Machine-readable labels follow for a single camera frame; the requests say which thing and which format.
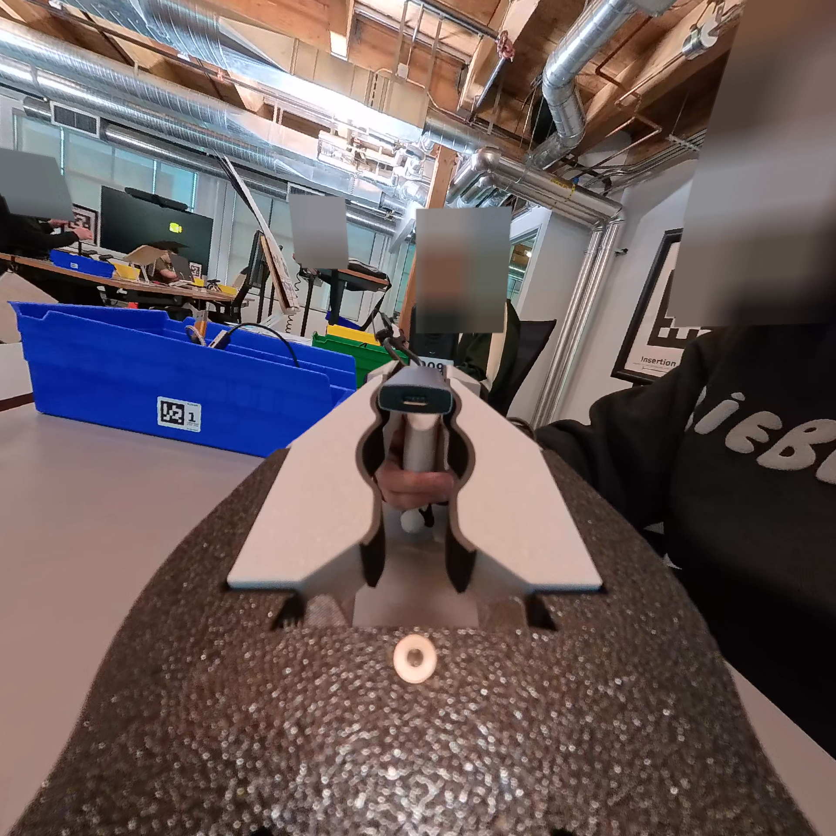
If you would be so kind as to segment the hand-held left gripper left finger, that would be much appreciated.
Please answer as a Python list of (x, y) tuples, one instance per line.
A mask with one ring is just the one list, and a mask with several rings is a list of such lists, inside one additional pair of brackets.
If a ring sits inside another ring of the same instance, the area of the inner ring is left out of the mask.
[(385, 531), (374, 471), (384, 456), (378, 392), (388, 363), (286, 451), (235, 563), (232, 590), (356, 594), (380, 582)]

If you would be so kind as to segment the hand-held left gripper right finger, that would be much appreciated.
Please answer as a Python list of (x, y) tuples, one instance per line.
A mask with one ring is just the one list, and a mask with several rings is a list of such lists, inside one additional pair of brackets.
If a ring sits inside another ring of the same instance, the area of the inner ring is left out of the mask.
[(445, 568), (456, 591), (591, 593), (603, 581), (540, 447), (453, 369)]

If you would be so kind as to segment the blue plastic bin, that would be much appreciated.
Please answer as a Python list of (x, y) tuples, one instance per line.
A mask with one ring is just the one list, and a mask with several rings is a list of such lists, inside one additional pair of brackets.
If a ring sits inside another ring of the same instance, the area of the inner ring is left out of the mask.
[(53, 249), (50, 251), (48, 257), (54, 266), (84, 275), (110, 279), (115, 272), (115, 268), (110, 262), (81, 256), (78, 253)]
[(11, 302), (36, 409), (43, 414), (266, 457), (287, 447), (356, 391), (339, 355), (260, 329), (209, 323), (206, 346), (185, 331), (194, 319), (161, 310)]

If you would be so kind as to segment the person's right forearm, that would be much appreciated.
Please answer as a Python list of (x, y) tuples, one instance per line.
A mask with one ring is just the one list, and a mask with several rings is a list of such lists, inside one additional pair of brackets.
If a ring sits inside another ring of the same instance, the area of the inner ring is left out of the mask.
[(535, 432), (538, 443), (570, 465), (673, 570), (664, 535), (645, 530), (663, 523), (688, 404), (676, 383), (659, 381), (601, 398), (588, 424), (561, 420)]

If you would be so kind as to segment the background wooden desk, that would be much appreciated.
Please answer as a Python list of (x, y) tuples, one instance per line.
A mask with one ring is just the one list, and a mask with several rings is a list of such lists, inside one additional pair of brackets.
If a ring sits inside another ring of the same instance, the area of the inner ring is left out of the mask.
[(1, 260), (4, 263), (19, 268), (26, 266), (30, 269), (37, 269), (42, 272), (50, 273), (53, 277), (61, 277), (65, 281), (81, 282), (96, 286), (107, 286), (113, 288), (120, 288), (124, 290), (131, 290), (137, 293), (154, 296), (172, 296), (177, 298), (192, 299), (200, 303), (214, 303), (222, 307), (231, 306), (236, 301), (235, 295), (224, 293), (221, 289), (207, 289), (205, 287), (194, 287), (188, 285), (186, 287), (172, 287), (170, 285), (160, 285), (153, 282), (124, 279), (121, 277), (99, 277), (87, 273), (80, 273), (77, 270), (66, 269), (60, 266), (55, 266), (49, 261), (26, 258), (23, 256), (14, 256), (11, 254), (1, 253)]

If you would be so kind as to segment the person's right hand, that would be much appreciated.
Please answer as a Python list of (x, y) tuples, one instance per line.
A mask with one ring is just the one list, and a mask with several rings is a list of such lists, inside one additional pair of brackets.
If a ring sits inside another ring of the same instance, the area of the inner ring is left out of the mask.
[(383, 500), (400, 512), (448, 502), (456, 479), (449, 472), (413, 472), (403, 467), (404, 426), (392, 435), (389, 450), (374, 480)]

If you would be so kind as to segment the green plastic bin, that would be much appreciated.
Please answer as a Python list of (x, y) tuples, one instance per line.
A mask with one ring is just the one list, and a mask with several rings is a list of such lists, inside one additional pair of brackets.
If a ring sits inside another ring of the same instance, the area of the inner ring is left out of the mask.
[(356, 389), (360, 389), (366, 383), (370, 373), (392, 361), (382, 344), (379, 347), (360, 344), (318, 332), (313, 333), (311, 344), (318, 350), (339, 355), (341, 360), (337, 366), (342, 371), (354, 372)]

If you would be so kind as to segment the wooden document stand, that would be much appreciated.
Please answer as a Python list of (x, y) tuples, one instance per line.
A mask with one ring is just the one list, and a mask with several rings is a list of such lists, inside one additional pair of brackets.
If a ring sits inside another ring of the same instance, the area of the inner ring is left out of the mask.
[(253, 195), (235, 169), (233, 162), (225, 155), (220, 155), (218, 160), (236, 194), (242, 199), (243, 203), (246, 204), (256, 219), (256, 255), (251, 258), (253, 262), (250, 266), (249, 273), (251, 279), (256, 277), (256, 274), (261, 271), (262, 266), (265, 267), (269, 281), (276, 293), (282, 314), (294, 315), (298, 313), (300, 309), (298, 294), (294, 289), (287, 263), (284, 260), (283, 251), (277, 244), (269, 225), (266, 223), (263, 214), (254, 201)]

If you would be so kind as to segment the person's torso black hoodie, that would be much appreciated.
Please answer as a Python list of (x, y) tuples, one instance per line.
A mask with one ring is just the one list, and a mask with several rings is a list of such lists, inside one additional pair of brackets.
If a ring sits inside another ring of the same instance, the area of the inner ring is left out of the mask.
[(834, 756), (834, 326), (710, 333), (653, 384), (671, 560), (738, 672)]

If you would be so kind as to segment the black monitor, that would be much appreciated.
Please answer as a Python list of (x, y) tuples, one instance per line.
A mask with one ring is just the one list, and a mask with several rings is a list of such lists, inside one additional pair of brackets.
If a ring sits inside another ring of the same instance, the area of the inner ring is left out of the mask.
[(127, 254), (143, 245), (170, 244), (174, 252), (208, 274), (213, 220), (181, 209), (176, 202), (152, 202), (143, 196), (102, 185), (99, 246)]

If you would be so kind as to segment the framed wall poster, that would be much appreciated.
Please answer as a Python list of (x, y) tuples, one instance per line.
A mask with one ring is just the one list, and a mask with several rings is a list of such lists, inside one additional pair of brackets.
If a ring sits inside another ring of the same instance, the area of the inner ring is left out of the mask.
[(611, 377), (648, 384), (677, 367), (684, 349), (709, 329), (680, 326), (669, 314), (682, 229), (664, 232), (639, 302), (616, 357)]

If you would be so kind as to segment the silver ventilation duct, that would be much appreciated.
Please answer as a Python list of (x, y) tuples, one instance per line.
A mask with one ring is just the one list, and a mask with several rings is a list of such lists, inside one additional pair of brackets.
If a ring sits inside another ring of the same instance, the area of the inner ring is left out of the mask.
[[(319, 140), (312, 136), (22, 24), (2, 20), (1, 48), (3, 57), (37, 70), (29, 85), (49, 99), (88, 104), (111, 120), (199, 145), (259, 171), (289, 176), (292, 163), (319, 164)], [(374, 146), (413, 145), (425, 131), (426, 98), (397, 79), (361, 70), (361, 92), (373, 96), (367, 104), (225, 47), (220, 60), (233, 81), (252, 82), (265, 99), (285, 110), (303, 110), (308, 119), (358, 131)]]

